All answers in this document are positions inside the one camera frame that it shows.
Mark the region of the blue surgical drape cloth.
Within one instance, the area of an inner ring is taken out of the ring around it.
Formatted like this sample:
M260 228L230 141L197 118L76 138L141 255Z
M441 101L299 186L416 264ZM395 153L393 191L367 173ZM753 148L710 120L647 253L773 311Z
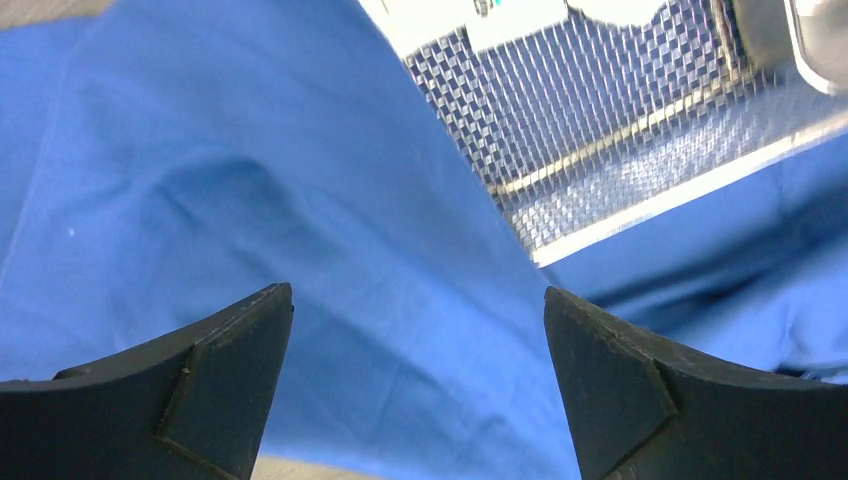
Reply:
M405 479L575 479L556 285L728 361L847 379L847 143L540 270L352 1L121 1L1 34L1 376L274 282L262 449Z

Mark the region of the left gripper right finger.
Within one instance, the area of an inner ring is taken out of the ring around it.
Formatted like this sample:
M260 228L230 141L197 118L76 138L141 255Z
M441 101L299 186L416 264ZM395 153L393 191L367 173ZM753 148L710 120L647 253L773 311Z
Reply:
M847 389L748 368L545 294L544 326L585 479L843 479Z

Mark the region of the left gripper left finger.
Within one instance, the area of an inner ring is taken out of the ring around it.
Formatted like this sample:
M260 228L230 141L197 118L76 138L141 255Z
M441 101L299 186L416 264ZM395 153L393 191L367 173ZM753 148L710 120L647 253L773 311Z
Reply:
M286 283L133 348L1 385L5 479L247 479L291 332Z

